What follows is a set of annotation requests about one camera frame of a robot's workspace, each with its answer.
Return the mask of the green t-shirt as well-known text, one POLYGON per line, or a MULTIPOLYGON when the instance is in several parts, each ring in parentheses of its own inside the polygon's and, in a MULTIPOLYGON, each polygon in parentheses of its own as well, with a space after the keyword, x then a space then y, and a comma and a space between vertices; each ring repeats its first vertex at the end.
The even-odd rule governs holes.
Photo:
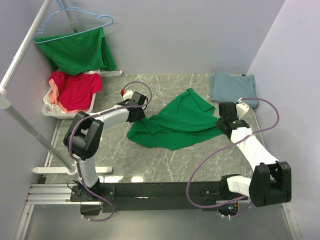
POLYGON ((127 138, 146 148, 175 151, 190 147, 222 134, 216 126, 215 109, 188 88, 158 114, 134 122, 127 138))
POLYGON ((68 75, 91 70, 115 71, 117 65, 102 27, 89 31, 34 39, 53 71, 68 75))

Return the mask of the aluminium rail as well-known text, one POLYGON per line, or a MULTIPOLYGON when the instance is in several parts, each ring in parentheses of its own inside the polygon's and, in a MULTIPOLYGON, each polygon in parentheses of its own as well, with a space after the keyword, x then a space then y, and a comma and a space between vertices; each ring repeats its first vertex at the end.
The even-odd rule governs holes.
POLYGON ((78 240, 90 222, 71 202, 66 184, 32 184, 27 194, 15 240, 78 240))

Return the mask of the folded blue-grey t-shirt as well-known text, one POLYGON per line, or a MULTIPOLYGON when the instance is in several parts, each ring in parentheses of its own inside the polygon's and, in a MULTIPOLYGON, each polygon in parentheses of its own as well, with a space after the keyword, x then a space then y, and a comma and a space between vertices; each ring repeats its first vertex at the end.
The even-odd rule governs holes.
POLYGON ((210 76, 210 100, 237 103, 240 98, 256 98, 254 75, 230 75, 217 71, 210 76))

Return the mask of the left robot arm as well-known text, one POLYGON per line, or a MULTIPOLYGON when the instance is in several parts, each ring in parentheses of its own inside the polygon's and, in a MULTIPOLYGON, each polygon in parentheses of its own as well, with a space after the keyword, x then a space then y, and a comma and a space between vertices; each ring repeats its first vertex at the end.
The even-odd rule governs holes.
POLYGON ((100 146, 103 131, 117 124, 141 120, 146 116, 144 110, 148 103, 147 96, 131 91, 129 95, 123 95, 123 101, 109 109, 91 114, 81 111, 75 115, 63 144, 75 161, 78 188, 88 201, 102 195, 94 155, 100 146))

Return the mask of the white clothes rack frame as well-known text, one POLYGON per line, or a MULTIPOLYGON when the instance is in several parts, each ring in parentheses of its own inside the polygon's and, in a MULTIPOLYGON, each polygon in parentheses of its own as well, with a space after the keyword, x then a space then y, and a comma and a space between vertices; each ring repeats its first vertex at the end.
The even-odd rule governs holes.
POLYGON ((34 35, 37 33, 37 29, 41 21, 43 20, 49 6, 51 4, 50 0, 45 0, 40 7, 35 19, 33 20, 31 27, 29 28, 26 36, 24 37, 20 47, 18 48, 15 56, 9 68, 7 69, 4 77, 0 82, 0 108, 8 113, 20 126, 22 126, 38 143, 40 143, 47 152, 56 157, 63 164, 63 167, 35 167, 33 169, 33 173, 35 174, 68 174, 70 176, 75 175, 77 173, 77 167, 70 163, 65 157, 61 155, 61 153, 51 144, 49 143, 43 135, 41 135, 9 102, 7 99, 7 89, 13 79, 21 61, 23 60, 34 35))

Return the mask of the green t-shirt on hanger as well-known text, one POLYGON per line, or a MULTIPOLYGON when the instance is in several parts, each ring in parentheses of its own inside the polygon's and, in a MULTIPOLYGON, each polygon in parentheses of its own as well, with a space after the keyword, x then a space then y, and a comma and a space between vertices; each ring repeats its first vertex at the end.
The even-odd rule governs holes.
POLYGON ((53 71, 68 75, 91 70, 115 71, 117 65, 102 27, 89 31, 34 39, 53 71))

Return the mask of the black base beam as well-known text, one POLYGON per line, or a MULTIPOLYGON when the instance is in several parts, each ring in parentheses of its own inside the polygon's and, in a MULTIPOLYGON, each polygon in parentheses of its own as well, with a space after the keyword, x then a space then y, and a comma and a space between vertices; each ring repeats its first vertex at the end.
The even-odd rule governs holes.
MULTIPOLYGON (((186 182, 101 183, 94 192, 110 201, 115 211, 190 210, 186 182)), ((199 205, 215 205, 241 195, 222 188, 218 181, 196 181, 189 196, 199 205)))

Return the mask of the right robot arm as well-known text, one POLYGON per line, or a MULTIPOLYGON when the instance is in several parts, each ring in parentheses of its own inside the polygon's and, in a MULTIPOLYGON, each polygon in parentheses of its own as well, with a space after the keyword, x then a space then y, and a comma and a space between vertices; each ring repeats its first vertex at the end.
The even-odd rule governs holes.
POLYGON ((236 194, 246 196, 256 207, 288 203, 292 199, 291 166, 270 154, 242 119, 249 109, 244 102, 218 105, 220 117, 216 126, 236 144, 253 170, 251 178, 239 174, 223 176, 219 193, 226 200, 236 194))

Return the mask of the red t-shirt in basket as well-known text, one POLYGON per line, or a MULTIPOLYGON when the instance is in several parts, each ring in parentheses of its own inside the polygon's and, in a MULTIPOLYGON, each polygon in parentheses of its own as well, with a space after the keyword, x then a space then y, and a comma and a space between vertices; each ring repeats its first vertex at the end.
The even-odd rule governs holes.
POLYGON ((58 100, 67 113, 86 112, 91 106, 93 95, 102 90, 102 78, 99 73, 92 72, 69 75, 54 71, 53 79, 58 87, 58 100))

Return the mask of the pink garment in basket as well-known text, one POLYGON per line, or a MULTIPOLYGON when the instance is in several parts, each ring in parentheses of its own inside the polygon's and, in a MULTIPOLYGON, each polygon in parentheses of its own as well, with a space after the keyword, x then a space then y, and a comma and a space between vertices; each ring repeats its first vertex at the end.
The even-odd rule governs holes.
POLYGON ((58 87, 57 87, 55 81, 51 78, 48 83, 49 83, 51 90, 52 90, 52 93, 50 95, 50 103, 53 106, 53 111, 55 113, 66 114, 68 112, 68 110, 66 108, 64 108, 63 105, 58 100, 58 97, 60 94, 59 94, 59 90, 58 90, 58 87))

